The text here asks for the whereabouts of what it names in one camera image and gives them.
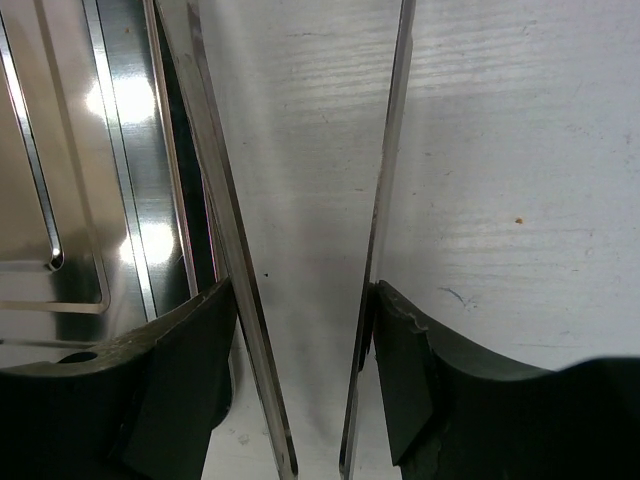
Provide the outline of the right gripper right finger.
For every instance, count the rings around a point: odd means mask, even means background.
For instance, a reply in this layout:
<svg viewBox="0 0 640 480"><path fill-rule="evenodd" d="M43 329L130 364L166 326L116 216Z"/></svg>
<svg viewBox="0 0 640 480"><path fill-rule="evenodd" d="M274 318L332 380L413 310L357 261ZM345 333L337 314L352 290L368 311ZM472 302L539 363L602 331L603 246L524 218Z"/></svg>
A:
<svg viewBox="0 0 640 480"><path fill-rule="evenodd" d="M376 288L391 458L406 479L635 479L639 362L546 370L491 351Z"/></svg>

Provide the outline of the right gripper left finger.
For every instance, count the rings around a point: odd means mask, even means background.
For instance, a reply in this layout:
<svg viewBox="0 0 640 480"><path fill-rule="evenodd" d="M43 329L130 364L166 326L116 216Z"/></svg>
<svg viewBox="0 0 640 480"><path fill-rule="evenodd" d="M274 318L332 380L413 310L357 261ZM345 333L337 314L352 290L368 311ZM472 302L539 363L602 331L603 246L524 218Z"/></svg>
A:
<svg viewBox="0 0 640 480"><path fill-rule="evenodd" d="M236 301L223 280L58 362L1 372L5 479L198 479L232 403Z"/></svg>

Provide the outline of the metal tongs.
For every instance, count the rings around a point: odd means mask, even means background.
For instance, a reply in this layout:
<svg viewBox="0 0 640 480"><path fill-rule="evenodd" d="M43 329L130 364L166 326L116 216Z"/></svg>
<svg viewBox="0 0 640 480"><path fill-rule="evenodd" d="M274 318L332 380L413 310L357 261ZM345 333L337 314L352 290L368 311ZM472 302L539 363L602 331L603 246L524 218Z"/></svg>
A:
<svg viewBox="0 0 640 480"><path fill-rule="evenodd" d="M220 250L235 293L278 474L282 479L295 479L299 475L297 456L210 75L199 4L196 1L158 1L155 6L176 69L205 195L213 209ZM372 339L374 298L386 241L413 51L415 11L415 2L402 2L339 451L339 473L343 479L354 476L359 379Z"/></svg>

